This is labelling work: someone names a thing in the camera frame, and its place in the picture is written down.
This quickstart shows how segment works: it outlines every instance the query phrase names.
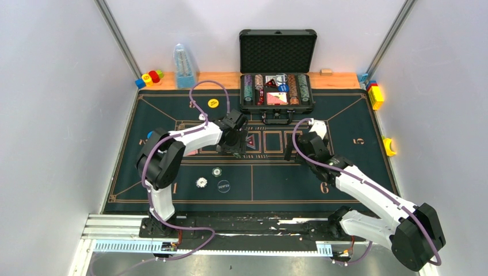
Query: blue button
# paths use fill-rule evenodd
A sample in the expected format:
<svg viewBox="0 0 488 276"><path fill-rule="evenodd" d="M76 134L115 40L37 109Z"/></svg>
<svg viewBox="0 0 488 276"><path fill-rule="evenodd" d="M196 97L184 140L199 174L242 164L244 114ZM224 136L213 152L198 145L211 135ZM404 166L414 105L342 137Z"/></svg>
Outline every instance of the blue button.
<svg viewBox="0 0 488 276"><path fill-rule="evenodd" d="M278 86L278 91L288 92L289 91L289 86L288 85L280 85L280 86Z"/></svg>

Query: green poker chip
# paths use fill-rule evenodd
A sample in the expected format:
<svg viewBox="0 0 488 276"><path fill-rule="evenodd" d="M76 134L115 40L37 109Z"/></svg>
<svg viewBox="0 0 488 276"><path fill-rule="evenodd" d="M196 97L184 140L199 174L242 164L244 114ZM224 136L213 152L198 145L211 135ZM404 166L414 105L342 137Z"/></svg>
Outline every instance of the green poker chip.
<svg viewBox="0 0 488 276"><path fill-rule="evenodd" d="M222 175L222 169L217 167L217 168L213 168L212 169L212 175L214 175L215 177L219 177Z"/></svg>

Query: casino table layout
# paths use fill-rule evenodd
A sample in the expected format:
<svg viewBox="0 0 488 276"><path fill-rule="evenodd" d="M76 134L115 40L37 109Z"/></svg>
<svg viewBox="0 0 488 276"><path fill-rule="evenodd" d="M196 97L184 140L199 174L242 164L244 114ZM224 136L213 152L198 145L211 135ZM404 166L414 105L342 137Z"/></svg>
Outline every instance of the casino table layout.
<svg viewBox="0 0 488 276"><path fill-rule="evenodd" d="M231 108L239 109L239 90L228 90ZM240 159L204 147L186 156L171 184L173 204L182 212L323 212L347 205L367 210L353 197L319 181L307 166L283 159L287 134L306 117L324 120L333 154L351 160L367 176L397 193L378 124L366 91L360 89L313 89L315 109L297 114L289 125L265 125L257 114L249 115L247 153ZM193 96L210 118L223 117L223 90L195 90ZM207 102L218 99L211 109ZM198 110L190 103L188 90L141 90L129 119L104 213L147 212L146 190L135 168L137 154L147 134L155 128L179 131L201 124ZM307 132L299 126L299 132ZM222 169L219 177L212 169ZM198 188L200 177L207 186ZM222 184L229 187L220 188Z"/></svg>

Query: printed number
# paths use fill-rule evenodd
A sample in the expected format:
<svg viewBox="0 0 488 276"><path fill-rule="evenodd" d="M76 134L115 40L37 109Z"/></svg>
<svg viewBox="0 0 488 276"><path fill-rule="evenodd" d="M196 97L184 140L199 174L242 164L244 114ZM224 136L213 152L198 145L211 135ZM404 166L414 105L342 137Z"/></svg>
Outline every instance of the printed number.
<svg viewBox="0 0 488 276"><path fill-rule="evenodd" d="M321 192L322 192L322 194L328 194L329 193L329 188L327 187L326 182L321 183Z"/></svg>
<svg viewBox="0 0 488 276"><path fill-rule="evenodd" d="M363 138L352 139L352 141L353 141L353 143L355 143L355 144L360 144L360 145L364 144L364 140L363 140Z"/></svg>

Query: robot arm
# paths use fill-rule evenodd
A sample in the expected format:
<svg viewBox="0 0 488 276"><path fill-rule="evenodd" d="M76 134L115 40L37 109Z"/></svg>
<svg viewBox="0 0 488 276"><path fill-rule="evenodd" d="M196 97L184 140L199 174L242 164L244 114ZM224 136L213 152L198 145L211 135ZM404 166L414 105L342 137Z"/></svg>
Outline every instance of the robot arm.
<svg viewBox="0 0 488 276"><path fill-rule="evenodd" d="M138 155L136 168L139 174L142 174L150 151L159 141L183 133L182 136L169 139L158 148L147 170L146 185L150 188L154 209L161 218L166 221L174 214L171 184L178 174L182 158L208 145L217 145L218 152L232 153L240 157L240 154L246 153L246 124L247 118L242 113L232 110L224 118L208 122L206 126L203 123L184 131L167 132L158 128L152 132Z"/></svg>
<svg viewBox="0 0 488 276"><path fill-rule="evenodd" d="M379 218L366 216L343 206L329 217L335 233L359 236L391 249L395 257L407 268L418 271L433 256L433 251L419 226L406 210L415 215L429 234L437 250L445 245L444 234L436 211L428 204L417 206L390 193L363 174L357 166L342 156L333 156L327 150L327 128L323 121L312 120L309 133L296 135L297 146L306 156L319 163L328 164L342 172L317 166L296 155L295 161L307 164L321 181L351 195L373 211ZM289 160L293 144L288 137L285 159ZM351 177L355 175L362 181Z"/></svg>

